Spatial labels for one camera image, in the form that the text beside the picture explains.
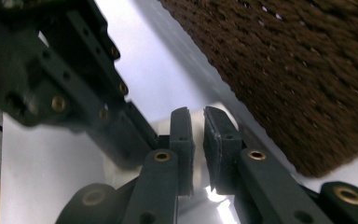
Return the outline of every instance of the brown textured fabric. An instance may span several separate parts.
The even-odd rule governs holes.
[[[301,174],[358,156],[358,1],[160,3]]]

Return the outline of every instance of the brown woven mat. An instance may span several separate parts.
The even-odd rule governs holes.
[[[358,1],[160,3],[301,174],[358,156]]]

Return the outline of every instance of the woven texture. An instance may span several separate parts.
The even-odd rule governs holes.
[[[358,156],[358,1],[160,3],[301,174]]]

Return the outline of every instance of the white surface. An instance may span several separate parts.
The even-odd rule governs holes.
[[[158,1],[97,2],[109,22],[109,34],[121,52],[116,66],[129,86],[129,98],[150,122],[168,118],[178,107],[187,106],[195,111],[220,101],[240,126],[248,128],[242,130],[247,136],[262,139],[261,147],[267,147],[285,161]],[[285,166],[293,171],[290,164]],[[358,160],[322,180],[296,176],[315,190],[326,180],[358,186]],[[103,180],[102,157],[86,135],[46,126],[28,130],[4,117],[1,223],[53,223],[78,189]],[[204,214],[214,207],[203,206]],[[212,212],[214,215],[205,220],[221,223],[217,211]],[[184,223],[191,223],[188,216],[183,215]]]

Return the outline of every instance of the brown rug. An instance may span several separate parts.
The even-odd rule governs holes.
[[[358,0],[160,0],[288,160],[358,156]]]

